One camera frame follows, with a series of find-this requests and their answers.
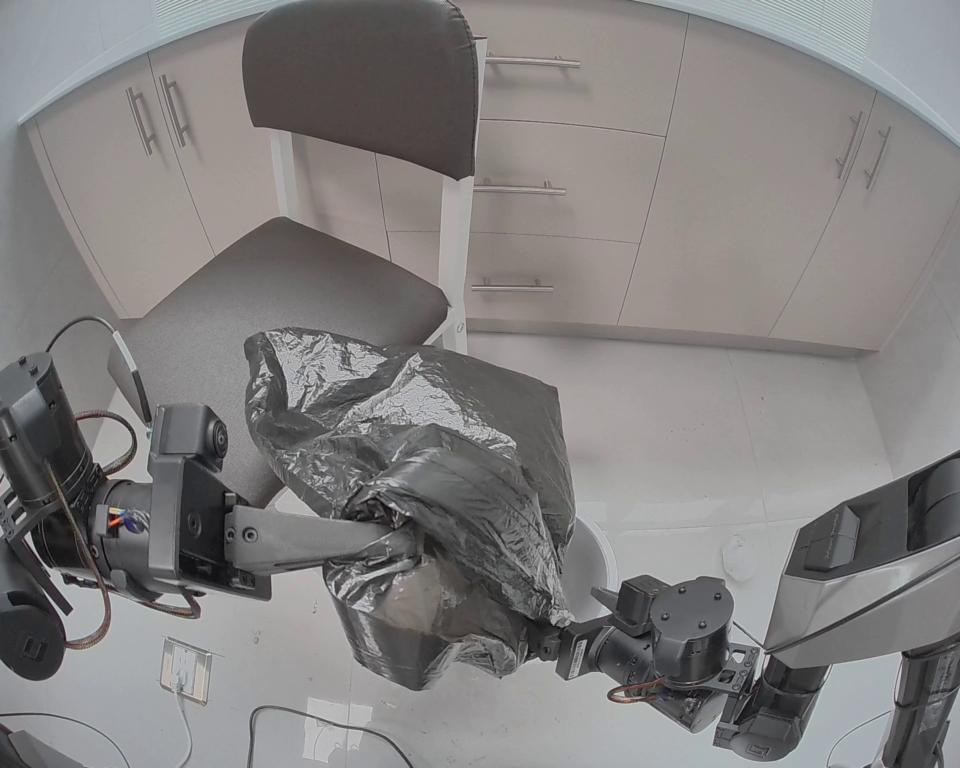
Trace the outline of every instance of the floor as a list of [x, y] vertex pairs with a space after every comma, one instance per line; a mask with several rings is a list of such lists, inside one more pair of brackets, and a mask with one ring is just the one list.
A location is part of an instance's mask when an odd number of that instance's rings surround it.
[[[578, 506], [609, 537], [621, 578], [724, 577], [721, 550], [740, 537], [746, 557], [739, 569], [728, 566], [743, 581], [727, 577], [728, 585], [736, 619], [761, 639], [796, 529], [890, 479], [852, 361], [501, 334], [473, 334], [469, 343], [478, 357], [558, 387]], [[122, 450], [122, 434], [105, 427], [95, 456], [106, 461]], [[134, 474], [145, 472], [144, 453]], [[67, 620], [76, 636], [95, 626], [100, 609], [95, 595], [73, 589], [70, 597], [80, 608]], [[691, 736], [650, 709], [608, 704], [610, 682], [599, 675], [565, 683], [551, 665], [533, 662], [502, 681], [455, 665], [422, 693], [387, 683], [351, 661], [312, 571], [276, 578], [268, 604], [208, 596], [196, 623], [115, 602], [102, 645], [70, 654], [46, 684], [8, 685], [6, 677], [3, 709], [83, 717], [108, 730], [132, 764], [165, 768], [184, 740], [172, 697], [156, 684], [162, 639], [171, 635], [216, 654], [209, 703], [187, 711], [196, 745], [190, 764], [198, 766], [243, 765], [247, 717], [261, 704], [369, 724], [418, 768], [589, 766], [611, 756], [642, 765], [746, 764], [711, 747], [712, 729]], [[897, 665], [886, 657], [836, 667], [804, 741], [780, 765], [826, 765], [837, 739], [889, 708]], [[883, 725], [881, 718], [844, 740], [833, 764], [869, 763]], [[62, 723], [31, 727], [69, 744], [86, 764], [116, 764], [95, 736]], [[402, 765], [370, 736], [346, 739], [282, 712], [260, 716], [254, 765], [318, 763]]]

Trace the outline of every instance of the crumpled clear plastic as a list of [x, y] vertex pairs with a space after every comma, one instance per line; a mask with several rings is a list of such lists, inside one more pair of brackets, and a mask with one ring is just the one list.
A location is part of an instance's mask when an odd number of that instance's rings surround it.
[[454, 661], [496, 676], [527, 660], [532, 625], [572, 616], [561, 567], [575, 508], [557, 390], [433, 347], [377, 348], [302, 328], [251, 336], [247, 422], [315, 513], [413, 526], [328, 562], [353, 655], [412, 689]]

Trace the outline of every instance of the leather backrest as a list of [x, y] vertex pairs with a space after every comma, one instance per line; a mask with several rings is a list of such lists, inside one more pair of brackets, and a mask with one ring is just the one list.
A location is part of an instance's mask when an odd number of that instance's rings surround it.
[[247, 31], [255, 126], [473, 175], [477, 61], [448, 0], [299, 0]]

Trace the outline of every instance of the chair seat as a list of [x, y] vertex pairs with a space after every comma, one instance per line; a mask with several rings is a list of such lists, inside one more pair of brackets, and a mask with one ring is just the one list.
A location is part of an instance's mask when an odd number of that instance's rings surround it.
[[[446, 318], [444, 293], [386, 259], [275, 218], [215, 256], [124, 332], [152, 408], [202, 402], [224, 420], [224, 483], [263, 506], [281, 488], [250, 437], [244, 342], [285, 326], [325, 330], [379, 347], [422, 344]], [[134, 409], [115, 349], [110, 374]]]

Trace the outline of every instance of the white countertop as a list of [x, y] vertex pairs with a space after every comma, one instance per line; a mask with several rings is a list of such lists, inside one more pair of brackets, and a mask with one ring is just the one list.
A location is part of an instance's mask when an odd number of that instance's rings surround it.
[[[91, 29], [99, 26], [100, 39], [74, 52], [72, 60], [64, 59], [54, 75], [62, 78], [60, 84], [50, 88], [36, 78], [35, 84], [21, 88], [18, 122], [25, 123], [60, 96], [124, 61], [283, 1], [195, 0], [189, 14], [171, 18], [158, 14], [153, 0], [131, 0], [122, 12], [111, 0], [96, 0], [90, 4], [95, 17], [86, 27], [78, 27], [76, 12], [52, 13], [54, 18], [24, 12], [22, 23], [35, 27], [25, 30], [27, 35], [40, 36], [42, 31], [43, 39], [50, 40], [57, 37], [51, 27], [61, 24], [62, 41], [77, 29], [77, 34], [85, 31], [92, 37]], [[960, 145], [960, 49], [955, 47], [960, 7], [953, 0], [636, 1], [732, 24], [826, 61], [916, 112]], [[46, 77], [49, 83], [51, 75]]]

